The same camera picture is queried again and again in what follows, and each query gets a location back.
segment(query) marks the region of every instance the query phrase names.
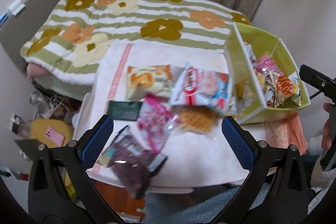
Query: wall socket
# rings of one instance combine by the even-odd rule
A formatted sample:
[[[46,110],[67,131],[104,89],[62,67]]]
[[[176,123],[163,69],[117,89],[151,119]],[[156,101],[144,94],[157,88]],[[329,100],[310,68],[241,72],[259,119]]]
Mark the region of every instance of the wall socket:
[[[11,118],[11,132],[15,133],[15,134],[18,134],[19,132],[19,127],[21,124],[23,124],[23,120],[21,119],[20,116],[16,115],[16,114],[13,114],[12,115],[12,118]]]

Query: screw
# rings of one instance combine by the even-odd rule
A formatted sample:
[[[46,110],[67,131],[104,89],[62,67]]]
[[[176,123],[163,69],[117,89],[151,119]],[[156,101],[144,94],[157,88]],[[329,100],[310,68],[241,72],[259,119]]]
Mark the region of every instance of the screw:
[[[71,140],[71,141],[68,142],[68,146],[70,146],[70,147],[74,147],[76,144],[77,144],[76,140]]]
[[[42,144],[39,145],[38,150],[43,150],[44,148],[45,148],[45,144],[42,143]]]
[[[258,142],[259,146],[262,148],[265,148],[267,146],[267,143],[265,141]]]
[[[290,149],[291,149],[292,151],[296,151],[296,150],[297,150],[297,147],[296,147],[296,145],[291,144],[291,145],[290,145]]]

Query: green box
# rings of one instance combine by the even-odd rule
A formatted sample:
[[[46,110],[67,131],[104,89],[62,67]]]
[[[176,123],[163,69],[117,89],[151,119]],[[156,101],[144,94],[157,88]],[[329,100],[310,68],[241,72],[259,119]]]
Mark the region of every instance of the green box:
[[[233,94],[236,98],[237,122],[240,124],[281,120],[296,113],[296,110],[310,105],[307,88],[299,78],[301,106],[287,100],[283,107],[267,107],[263,91],[254,73],[252,63],[246,54],[244,41],[251,45],[253,53],[261,58],[265,53],[277,67],[290,75],[299,69],[282,40],[264,30],[246,24],[234,23],[229,38],[224,44],[226,61],[233,80]],[[238,90],[244,91],[246,100],[238,100]]]

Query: striped comforter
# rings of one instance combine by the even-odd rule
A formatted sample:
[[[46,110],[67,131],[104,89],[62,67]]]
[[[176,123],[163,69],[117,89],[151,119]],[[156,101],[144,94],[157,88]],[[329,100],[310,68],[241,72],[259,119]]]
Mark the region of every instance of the striped comforter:
[[[64,82],[93,85],[100,60],[117,39],[221,53],[234,21],[251,24],[206,0],[60,0],[20,54]]]

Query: pink phone case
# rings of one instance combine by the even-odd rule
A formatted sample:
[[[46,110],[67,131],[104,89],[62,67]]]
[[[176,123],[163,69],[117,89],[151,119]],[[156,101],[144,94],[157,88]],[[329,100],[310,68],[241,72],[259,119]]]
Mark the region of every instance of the pink phone case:
[[[64,136],[61,133],[58,133],[52,127],[48,127],[47,128],[46,136],[50,140],[52,140],[55,144],[57,144],[58,146],[62,146],[63,145]]]

